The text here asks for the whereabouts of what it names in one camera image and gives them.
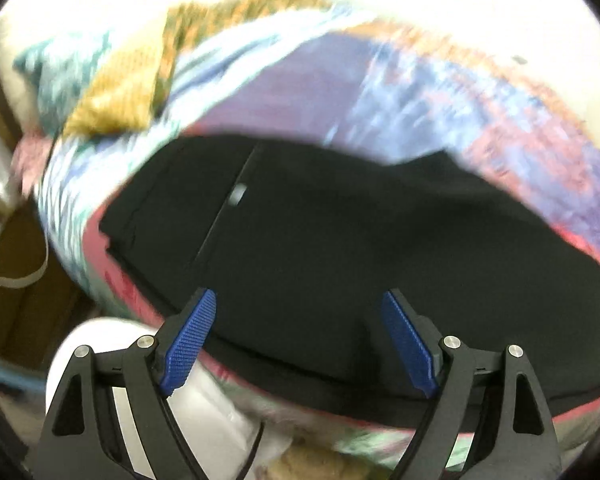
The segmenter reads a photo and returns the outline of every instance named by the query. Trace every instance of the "teal fabric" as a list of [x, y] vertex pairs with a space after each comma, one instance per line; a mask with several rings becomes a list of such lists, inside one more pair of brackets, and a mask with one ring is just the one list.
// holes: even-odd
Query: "teal fabric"
[[13, 67], [35, 87], [40, 125], [55, 137], [74, 110], [107, 54], [116, 34], [75, 32], [56, 36], [20, 53]]

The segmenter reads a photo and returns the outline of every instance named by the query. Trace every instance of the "black cloth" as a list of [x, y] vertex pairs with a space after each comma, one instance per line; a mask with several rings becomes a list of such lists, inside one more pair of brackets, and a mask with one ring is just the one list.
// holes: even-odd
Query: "black cloth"
[[600, 266], [445, 153], [380, 166], [228, 132], [183, 137], [100, 228], [165, 316], [213, 289], [205, 349], [312, 408], [417, 423], [423, 397], [379, 317], [393, 287], [472, 348], [522, 346], [554, 415], [600, 394]]

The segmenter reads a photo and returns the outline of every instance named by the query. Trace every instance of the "purple fabric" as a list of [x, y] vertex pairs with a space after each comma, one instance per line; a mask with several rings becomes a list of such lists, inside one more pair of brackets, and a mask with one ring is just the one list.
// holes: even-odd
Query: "purple fabric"
[[438, 150], [600, 256], [600, 150], [487, 72], [331, 33], [301, 45], [197, 123], [252, 129], [383, 164]]

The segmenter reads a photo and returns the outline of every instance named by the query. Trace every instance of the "pink fabric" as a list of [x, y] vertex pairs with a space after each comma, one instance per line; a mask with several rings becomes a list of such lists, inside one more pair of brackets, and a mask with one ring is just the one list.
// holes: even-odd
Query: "pink fabric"
[[600, 254], [583, 237], [573, 234], [563, 226], [554, 225], [552, 228], [562, 237], [563, 240], [581, 250], [583, 253], [588, 254], [600, 264]]
[[554, 416], [554, 424], [560, 424], [561, 422], [567, 422], [581, 416], [586, 416], [591, 412], [600, 410], [600, 397], [587, 404], [573, 408], [572, 410], [562, 413], [561, 415]]
[[140, 293], [134, 282], [120, 269], [117, 262], [109, 256], [107, 253], [109, 238], [102, 234], [98, 228], [109, 203], [115, 199], [117, 194], [118, 192], [113, 193], [89, 218], [82, 235], [84, 257], [96, 273], [109, 285], [113, 293], [124, 301], [126, 306], [143, 323], [159, 327], [164, 319]]
[[25, 198], [42, 179], [52, 146], [53, 139], [40, 129], [25, 132], [18, 142], [11, 159], [11, 169], [20, 179]]

